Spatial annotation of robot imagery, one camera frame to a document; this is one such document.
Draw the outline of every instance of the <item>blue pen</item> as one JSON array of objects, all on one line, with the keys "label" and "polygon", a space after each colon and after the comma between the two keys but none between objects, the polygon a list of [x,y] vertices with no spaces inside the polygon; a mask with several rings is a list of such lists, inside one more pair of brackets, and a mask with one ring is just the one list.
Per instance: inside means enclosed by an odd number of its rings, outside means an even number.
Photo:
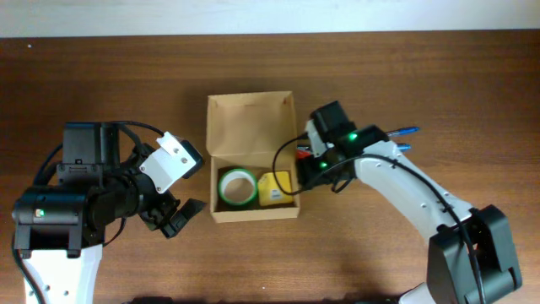
[{"label": "blue pen", "polygon": [[412,149],[413,147],[411,147],[410,144],[397,144],[397,148],[402,152],[407,152],[410,149]]},{"label": "blue pen", "polygon": [[407,134],[410,134],[410,133],[415,133],[415,132],[418,132],[418,131],[420,131],[420,128],[418,128],[418,127],[400,128],[400,129],[395,130],[395,131],[386,132],[386,135],[391,136],[391,137],[392,136],[396,137],[396,136],[407,135]]}]

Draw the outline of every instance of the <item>green tape roll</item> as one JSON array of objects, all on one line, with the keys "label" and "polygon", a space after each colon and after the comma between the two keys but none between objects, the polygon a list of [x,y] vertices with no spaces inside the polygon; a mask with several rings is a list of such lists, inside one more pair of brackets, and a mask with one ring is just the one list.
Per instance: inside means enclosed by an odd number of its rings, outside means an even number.
[{"label": "green tape roll", "polygon": [[[236,202],[225,196],[225,189],[227,188],[229,183],[238,179],[245,179],[248,182],[250,182],[250,184],[253,186],[253,192],[251,193],[251,195],[247,199],[240,202]],[[233,206],[233,207],[246,206],[247,204],[250,204],[255,200],[255,198],[257,197],[257,193],[258,193],[257,180],[255,176],[253,175],[253,173],[249,172],[246,169],[234,169],[234,170],[228,171],[219,180],[218,194],[221,197],[221,199],[223,199],[230,206]]]}]

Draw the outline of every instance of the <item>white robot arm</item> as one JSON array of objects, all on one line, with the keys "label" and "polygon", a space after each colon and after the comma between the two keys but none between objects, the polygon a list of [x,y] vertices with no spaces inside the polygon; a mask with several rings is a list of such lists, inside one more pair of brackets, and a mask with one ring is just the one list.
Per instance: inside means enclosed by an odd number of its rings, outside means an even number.
[{"label": "white robot arm", "polygon": [[378,127],[358,130],[337,101],[310,118],[296,138],[309,139],[311,150],[296,161],[301,189],[284,193],[332,183],[338,193],[338,182],[346,186],[358,178],[394,205],[429,244],[427,283],[404,294],[400,304],[492,303],[521,287],[510,226],[500,210],[478,210],[452,195]]}]

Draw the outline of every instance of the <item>wooden table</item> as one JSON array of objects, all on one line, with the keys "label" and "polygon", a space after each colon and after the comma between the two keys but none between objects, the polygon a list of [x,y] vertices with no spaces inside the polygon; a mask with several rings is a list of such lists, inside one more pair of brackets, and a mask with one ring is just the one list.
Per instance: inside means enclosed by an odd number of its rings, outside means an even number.
[{"label": "wooden table", "polygon": [[[208,158],[207,95],[271,90],[293,90],[300,129],[332,100],[359,127],[420,126],[399,139],[413,146],[408,157],[455,195],[510,219],[524,286],[500,303],[540,298],[540,31],[10,39],[0,52],[2,303],[24,296],[8,250],[14,201],[62,141],[65,121],[150,123]],[[172,191],[208,201],[209,179],[205,166]],[[104,250],[94,299],[393,295],[423,282],[426,263],[418,232],[356,182],[338,195],[302,194],[296,220],[217,225],[205,210],[168,241],[133,217]]]}]

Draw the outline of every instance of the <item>open cardboard box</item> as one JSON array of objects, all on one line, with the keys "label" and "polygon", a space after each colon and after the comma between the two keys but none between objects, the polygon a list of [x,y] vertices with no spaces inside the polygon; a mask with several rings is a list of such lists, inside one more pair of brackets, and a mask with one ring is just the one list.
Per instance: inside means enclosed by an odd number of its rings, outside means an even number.
[{"label": "open cardboard box", "polygon": [[[288,206],[224,211],[218,208],[220,169],[231,166],[272,171],[279,147],[297,136],[292,92],[267,92],[208,97],[207,150],[211,156],[210,213],[218,223],[298,217],[300,196]],[[276,171],[288,171],[293,191],[296,180],[295,145],[283,149]]]}]

